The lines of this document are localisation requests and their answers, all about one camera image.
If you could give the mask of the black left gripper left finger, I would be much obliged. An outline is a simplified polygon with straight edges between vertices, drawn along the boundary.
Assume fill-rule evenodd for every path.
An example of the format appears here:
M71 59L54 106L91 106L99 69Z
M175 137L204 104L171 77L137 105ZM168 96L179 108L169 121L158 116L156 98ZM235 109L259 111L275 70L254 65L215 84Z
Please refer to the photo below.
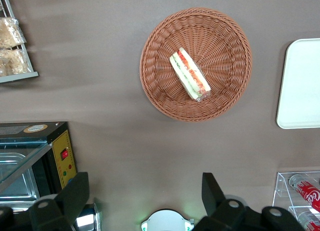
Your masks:
M28 210L14 213L0 208L2 231L74 231L74 223L90 196L89 176L79 172L55 198L35 202Z

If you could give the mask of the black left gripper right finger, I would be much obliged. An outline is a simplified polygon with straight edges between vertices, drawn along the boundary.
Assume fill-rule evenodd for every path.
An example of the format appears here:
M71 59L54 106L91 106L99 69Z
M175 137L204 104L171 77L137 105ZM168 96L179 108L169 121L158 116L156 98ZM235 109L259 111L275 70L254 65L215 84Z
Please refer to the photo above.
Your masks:
M202 202L206 211L195 231L303 231L287 210L266 206L261 213L235 198L226 198L212 173L202 174Z

